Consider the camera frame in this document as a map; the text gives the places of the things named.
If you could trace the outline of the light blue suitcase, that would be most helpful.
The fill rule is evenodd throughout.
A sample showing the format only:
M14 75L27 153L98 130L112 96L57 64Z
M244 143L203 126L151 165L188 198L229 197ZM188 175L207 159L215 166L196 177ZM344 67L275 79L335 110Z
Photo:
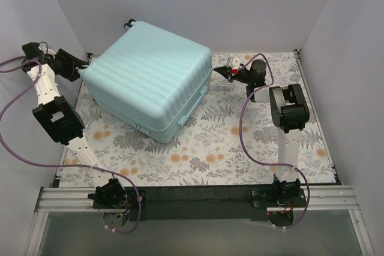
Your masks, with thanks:
M168 143L209 89L211 49L143 21L127 25L81 78L102 109Z

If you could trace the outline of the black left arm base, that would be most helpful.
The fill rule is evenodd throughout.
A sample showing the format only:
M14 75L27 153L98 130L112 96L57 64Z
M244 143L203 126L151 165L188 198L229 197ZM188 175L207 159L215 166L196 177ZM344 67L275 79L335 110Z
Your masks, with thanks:
M103 185L98 186L94 193L88 194L88 199L93 201L94 209L138 209L139 201L144 207L147 193L138 189L139 197L134 188L124 188L118 179L113 178Z

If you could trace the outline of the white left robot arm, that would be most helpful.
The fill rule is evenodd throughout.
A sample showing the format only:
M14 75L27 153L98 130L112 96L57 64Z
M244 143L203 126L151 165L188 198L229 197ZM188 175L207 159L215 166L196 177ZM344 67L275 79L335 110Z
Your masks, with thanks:
M38 97L37 107L32 114L48 133L50 138L67 148L86 169L95 192L88 198L107 208L120 208L128 203L128 194L120 181L106 171L91 150L83 134L85 124L73 106L59 93L56 76L70 82L80 78L79 70L88 66L65 50L57 52L40 43L30 42L22 46L25 64L22 70L34 82Z

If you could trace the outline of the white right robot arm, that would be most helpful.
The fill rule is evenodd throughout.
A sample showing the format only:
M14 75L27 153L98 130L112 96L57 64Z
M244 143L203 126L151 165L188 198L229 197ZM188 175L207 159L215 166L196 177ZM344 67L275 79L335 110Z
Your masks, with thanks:
M254 162L275 167L274 180L283 183L299 183L298 152L302 130L309 121L310 111L301 85L274 86L266 84L266 73L271 67L266 59L256 59L245 65L235 58L230 58L226 65L214 68L228 82L240 82L246 85L247 100L241 110L239 120L239 138L244 145L242 124L248 103L268 103L271 109L272 122L278 134L277 163Z

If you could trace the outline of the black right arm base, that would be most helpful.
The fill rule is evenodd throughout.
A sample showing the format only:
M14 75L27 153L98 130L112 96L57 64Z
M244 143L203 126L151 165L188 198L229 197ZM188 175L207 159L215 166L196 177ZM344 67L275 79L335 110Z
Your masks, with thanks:
M245 193L246 199L255 208L304 207L307 204L301 182L280 182L276 177L271 184L257 185Z

